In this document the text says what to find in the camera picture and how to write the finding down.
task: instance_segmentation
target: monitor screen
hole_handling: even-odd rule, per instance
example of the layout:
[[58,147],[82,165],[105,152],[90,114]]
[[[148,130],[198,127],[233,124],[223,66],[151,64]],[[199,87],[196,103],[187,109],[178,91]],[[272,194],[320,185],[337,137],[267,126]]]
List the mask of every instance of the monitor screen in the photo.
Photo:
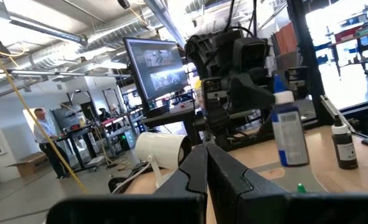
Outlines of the monitor screen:
[[125,45],[147,101],[188,86],[175,42],[126,38]]

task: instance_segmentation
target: dark pants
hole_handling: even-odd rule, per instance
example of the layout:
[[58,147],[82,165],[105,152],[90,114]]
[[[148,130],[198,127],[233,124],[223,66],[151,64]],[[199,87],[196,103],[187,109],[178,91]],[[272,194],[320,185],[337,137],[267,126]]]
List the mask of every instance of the dark pants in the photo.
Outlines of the dark pants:
[[[68,169],[63,165],[62,161],[59,159],[58,155],[52,148],[51,144],[49,143],[41,143],[39,144],[40,149],[45,155],[48,157],[49,163],[51,164],[52,168],[54,169],[55,173],[57,173],[58,178],[67,175]],[[69,158],[67,157],[66,152],[55,144],[56,148],[58,149],[59,153],[65,159],[67,164],[69,164]]]

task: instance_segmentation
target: dropper bottle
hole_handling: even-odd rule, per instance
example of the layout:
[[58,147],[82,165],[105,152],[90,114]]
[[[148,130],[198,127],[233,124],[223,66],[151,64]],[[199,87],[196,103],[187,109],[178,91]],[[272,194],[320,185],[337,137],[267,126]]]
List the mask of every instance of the dropper bottle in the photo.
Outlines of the dropper bottle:
[[347,170],[356,169],[358,167],[358,162],[354,143],[352,142],[352,135],[347,125],[341,122],[339,115],[334,116],[332,133],[339,167]]

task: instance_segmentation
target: white tube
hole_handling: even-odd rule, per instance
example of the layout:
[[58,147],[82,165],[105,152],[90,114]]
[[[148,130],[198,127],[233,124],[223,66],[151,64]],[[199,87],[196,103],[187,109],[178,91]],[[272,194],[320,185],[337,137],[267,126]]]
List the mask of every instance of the white tube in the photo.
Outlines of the white tube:
[[176,170],[191,151],[191,142],[187,136],[164,133],[142,133],[135,145],[138,159],[147,161],[150,154],[159,167]]

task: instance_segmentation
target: white shirt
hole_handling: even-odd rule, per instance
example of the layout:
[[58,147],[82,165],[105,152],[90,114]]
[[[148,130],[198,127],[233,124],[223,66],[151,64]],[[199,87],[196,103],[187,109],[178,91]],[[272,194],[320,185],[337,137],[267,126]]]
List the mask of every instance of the white shirt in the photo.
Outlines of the white shirt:
[[[47,121],[47,119],[43,119],[43,120],[38,119],[38,121],[41,125],[41,128],[44,129],[48,137],[57,135],[54,127]],[[44,137],[44,135],[42,135],[40,128],[36,124],[34,124],[33,132],[34,132],[35,141],[37,143],[47,143],[48,142],[47,139]]]

